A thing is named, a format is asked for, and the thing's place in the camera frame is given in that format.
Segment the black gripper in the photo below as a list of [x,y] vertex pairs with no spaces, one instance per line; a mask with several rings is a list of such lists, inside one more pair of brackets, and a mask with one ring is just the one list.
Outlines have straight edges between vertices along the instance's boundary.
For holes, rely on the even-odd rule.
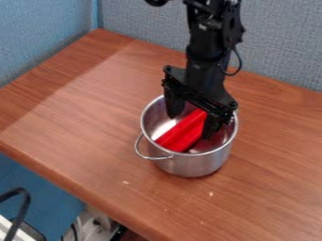
[[203,139],[211,139],[224,124],[230,123],[238,102],[224,87],[228,56],[218,59],[188,58],[186,68],[163,67],[163,96],[167,116],[176,118],[186,104],[206,112]]

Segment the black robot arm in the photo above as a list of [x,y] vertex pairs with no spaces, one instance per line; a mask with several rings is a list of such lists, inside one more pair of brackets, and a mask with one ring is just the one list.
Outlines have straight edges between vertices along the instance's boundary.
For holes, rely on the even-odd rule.
[[176,118],[186,104],[206,112],[202,138],[210,139],[230,124],[239,104],[226,90],[234,73],[228,61],[246,32],[240,19],[242,0],[183,0],[190,40],[186,66],[164,66],[161,79],[166,113]]

